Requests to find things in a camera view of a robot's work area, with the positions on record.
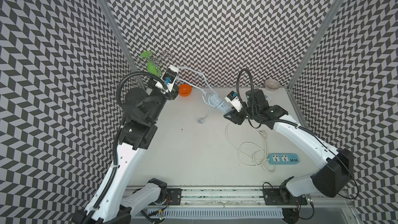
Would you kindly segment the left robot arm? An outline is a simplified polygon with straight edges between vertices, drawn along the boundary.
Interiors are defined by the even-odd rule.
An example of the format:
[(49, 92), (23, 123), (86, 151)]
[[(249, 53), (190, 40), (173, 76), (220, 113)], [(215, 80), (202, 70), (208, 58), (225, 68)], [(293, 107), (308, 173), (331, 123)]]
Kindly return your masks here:
[(156, 178), (129, 197), (123, 195), (158, 129), (160, 113), (168, 100), (177, 97), (179, 87), (170, 76), (151, 76), (151, 93), (133, 88), (122, 99), (123, 86), (131, 78), (128, 75), (117, 87), (116, 100), (123, 116), (113, 142), (112, 164), (92, 200), (73, 214), (74, 224), (129, 224), (148, 205), (167, 202), (167, 184)]

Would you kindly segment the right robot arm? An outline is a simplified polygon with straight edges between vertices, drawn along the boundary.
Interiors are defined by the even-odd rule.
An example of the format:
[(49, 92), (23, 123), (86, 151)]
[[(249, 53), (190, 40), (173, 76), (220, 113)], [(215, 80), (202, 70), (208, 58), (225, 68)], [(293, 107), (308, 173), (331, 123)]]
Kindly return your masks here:
[(286, 179), (279, 187), (285, 200), (315, 192), (333, 198), (354, 179), (351, 151), (338, 149), (321, 140), (281, 106), (270, 106), (262, 90), (249, 90), (246, 98), (244, 102), (238, 92), (231, 91), (225, 100), (233, 108), (224, 115), (225, 119), (238, 125), (244, 120), (254, 120), (268, 126), (305, 152), (318, 168), (307, 175)]

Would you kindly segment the pale blue power strip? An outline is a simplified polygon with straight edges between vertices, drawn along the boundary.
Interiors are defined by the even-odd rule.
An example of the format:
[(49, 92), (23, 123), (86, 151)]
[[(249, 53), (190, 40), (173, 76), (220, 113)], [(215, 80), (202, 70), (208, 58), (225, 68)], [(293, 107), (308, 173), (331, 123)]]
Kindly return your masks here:
[(221, 99), (217, 94), (212, 93), (208, 97), (208, 103), (211, 107), (219, 110), (223, 114), (227, 114), (233, 110), (233, 107), (226, 100)]

